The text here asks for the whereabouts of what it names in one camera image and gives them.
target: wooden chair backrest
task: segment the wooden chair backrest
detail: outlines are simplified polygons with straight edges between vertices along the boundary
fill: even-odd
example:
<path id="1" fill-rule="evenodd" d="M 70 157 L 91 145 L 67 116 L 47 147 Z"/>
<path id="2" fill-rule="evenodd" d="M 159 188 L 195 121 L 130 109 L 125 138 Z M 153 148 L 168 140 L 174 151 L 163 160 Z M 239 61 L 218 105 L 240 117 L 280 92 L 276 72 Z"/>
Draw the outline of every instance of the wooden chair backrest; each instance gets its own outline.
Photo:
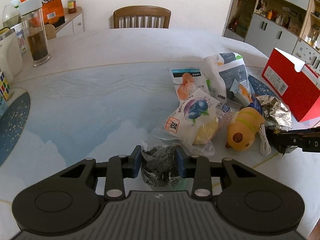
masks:
<path id="1" fill-rule="evenodd" d="M 146 27 L 146 16 L 149 16 L 148 27 L 152 28 L 152 16 L 156 16 L 156 28 L 159 28 L 159 17 L 164 17 L 163 28 L 169 28 L 171 11 L 156 6 L 127 6 L 120 8 L 113 13 L 113 26 L 115 29 L 120 28 L 119 19 L 123 17 L 123 27 L 127 28 L 126 17 L 130 17 L 129 28 L 133 27 L 132 17 L 136 16 L 135 28 L 139 28 L 139 16 L 142 16 L 142 27 Z"/>
<path id="2" fill-rule="evenodd" d="M 47 36 L 47 40 L 54 39 L 57 37 L 56 28 L 52 24 L 46 24 L 44 26 L 45 35 Z"/>

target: white snack package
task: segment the white snack package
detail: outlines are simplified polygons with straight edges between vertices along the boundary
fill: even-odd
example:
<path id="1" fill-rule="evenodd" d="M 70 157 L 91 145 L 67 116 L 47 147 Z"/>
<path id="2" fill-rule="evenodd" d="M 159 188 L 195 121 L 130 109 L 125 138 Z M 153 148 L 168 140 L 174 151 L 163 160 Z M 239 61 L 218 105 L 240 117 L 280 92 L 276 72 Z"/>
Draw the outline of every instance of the white snack package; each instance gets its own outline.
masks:
<path id="1" fill-rule="evenodd" d="M 172 69 L 171 73 L 180 104 L 199 88 L 209 93 L 206 78 L 199 68 Z"/>
<path id="2" fill-rule="evenodd" d="M 226 98 L 233 96 L 230 88 L 235 79 L 248 88 L 247 70 L 242 56 L 237 53 L 221 53 L 206 57 L 203 71 L 209 80 L 209 90 Z"/>
<path id="3" fill-rule="evenodd" d="M 230 107 L 198 89 L 167 119 L 164 129 L 178 137 L 187 148 L 211 143 L 220 120 Z"/>

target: rubik's cube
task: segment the rubik's cube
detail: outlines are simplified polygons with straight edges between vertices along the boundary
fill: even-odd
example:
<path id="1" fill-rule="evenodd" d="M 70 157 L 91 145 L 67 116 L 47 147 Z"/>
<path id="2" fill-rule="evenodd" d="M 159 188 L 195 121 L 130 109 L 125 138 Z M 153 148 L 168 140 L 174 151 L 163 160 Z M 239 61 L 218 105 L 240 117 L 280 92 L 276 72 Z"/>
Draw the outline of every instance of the rubik's cube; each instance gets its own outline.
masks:
<path id="1" fill-rule="evenodd" d="M 0 92 L 4 100 L 8 99 L 9 89 L 10 87 L 8 85 L 7 79 L 4 77 L 4 73 L 0 71 Z"/>

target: white appliance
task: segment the white appliance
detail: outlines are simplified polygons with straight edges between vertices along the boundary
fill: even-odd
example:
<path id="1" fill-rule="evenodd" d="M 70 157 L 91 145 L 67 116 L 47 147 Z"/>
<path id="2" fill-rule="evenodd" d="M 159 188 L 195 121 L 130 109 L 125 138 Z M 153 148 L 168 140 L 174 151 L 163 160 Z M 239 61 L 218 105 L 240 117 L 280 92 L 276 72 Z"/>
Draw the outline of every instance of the white appliance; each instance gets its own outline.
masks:
<path id="1" fill-rule="evenodd" d="M 8 83 L 22 70 L 22 57 L 14 29 L 0 35 L 0 68 Z"/>

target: red box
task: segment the red box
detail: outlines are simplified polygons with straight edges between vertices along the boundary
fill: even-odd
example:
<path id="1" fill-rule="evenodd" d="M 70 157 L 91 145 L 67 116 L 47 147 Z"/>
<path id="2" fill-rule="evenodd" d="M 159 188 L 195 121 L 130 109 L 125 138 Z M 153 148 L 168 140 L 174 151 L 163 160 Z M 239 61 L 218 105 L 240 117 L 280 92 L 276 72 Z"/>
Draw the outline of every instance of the red box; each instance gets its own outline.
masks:
<path id="1" fill-rule="evenodd" d="M 298 122 L 320 116 L 320 78 L 302 60 L 273 49 L 262 77 L 289 106 Z"/>

